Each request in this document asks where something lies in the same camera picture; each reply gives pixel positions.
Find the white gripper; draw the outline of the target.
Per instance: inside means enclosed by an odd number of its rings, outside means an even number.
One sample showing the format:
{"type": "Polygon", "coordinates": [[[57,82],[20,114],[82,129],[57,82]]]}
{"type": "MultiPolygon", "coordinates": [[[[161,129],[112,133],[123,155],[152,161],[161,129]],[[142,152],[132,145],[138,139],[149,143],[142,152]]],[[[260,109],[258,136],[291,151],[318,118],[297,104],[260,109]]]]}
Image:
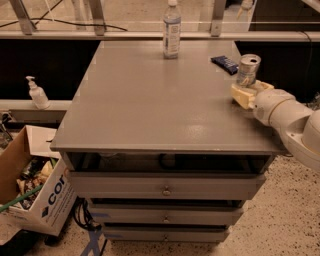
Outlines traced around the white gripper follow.
{"type": "Polygon", "coordinates": [[[254,117],[265,126],[269,126],[272,112],[281,103],[295,100],[292,94],[282,89],[274,89],[273,85],[260,80],[256,81],[255,90],[232,84],[231,96],[243,109],[251,109],[253,104],[254,117]]]}

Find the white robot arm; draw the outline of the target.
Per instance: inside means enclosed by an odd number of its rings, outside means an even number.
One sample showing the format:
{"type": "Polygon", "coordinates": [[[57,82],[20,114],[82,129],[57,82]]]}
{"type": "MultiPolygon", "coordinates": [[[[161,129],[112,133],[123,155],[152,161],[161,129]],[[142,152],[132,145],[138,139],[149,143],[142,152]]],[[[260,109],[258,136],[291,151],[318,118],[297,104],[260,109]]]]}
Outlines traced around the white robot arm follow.
{"type": "Polygon", "coordinates": [[[260,123],[275,129],[300,163],[320,170],[320,110],[312,110],[287,91],[259,80],[248,87],[232,84],[231,96],[243,109],[252,110],[260,123]]]}

